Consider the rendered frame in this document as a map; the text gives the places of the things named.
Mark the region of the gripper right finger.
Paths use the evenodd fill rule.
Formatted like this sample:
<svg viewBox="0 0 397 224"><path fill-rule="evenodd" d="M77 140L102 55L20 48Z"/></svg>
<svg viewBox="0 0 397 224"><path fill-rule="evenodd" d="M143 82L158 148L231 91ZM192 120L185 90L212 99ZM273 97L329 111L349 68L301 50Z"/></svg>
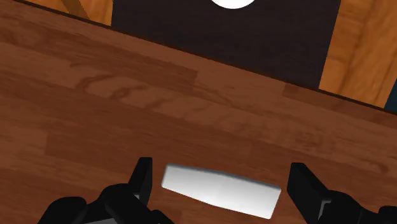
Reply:
<svg viewBox="0 0 397 224"><path fill-rule="evenodd" d="M367 210L350 195L327 189L303 163L291 164L287 192L306 224L397 224L397 206Z"/></svg>

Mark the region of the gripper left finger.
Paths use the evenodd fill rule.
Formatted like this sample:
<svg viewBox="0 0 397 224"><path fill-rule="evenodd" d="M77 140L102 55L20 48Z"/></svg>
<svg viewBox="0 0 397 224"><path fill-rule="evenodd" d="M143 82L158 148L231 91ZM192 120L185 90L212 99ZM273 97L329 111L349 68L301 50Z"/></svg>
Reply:
<svg viewBox="0 0 397 224"><path fill-rule="evenodd" d="M153 159L139 158L128 183L105 187L87 203L82 197L62 197L46 209L38 224L174 224L163 212L150 210Z"/></svg>

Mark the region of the flat silver rectangular device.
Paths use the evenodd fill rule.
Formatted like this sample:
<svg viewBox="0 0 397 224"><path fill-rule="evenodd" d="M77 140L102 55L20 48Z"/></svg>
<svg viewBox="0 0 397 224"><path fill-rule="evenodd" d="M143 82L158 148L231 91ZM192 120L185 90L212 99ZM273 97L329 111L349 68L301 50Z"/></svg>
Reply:
<svg viewBox="0 0 397 224"><path fill-rule="evenodd" d="M281 194L277 185L178 164L166 165L162 187L212 206L268 220Z"/></svg>

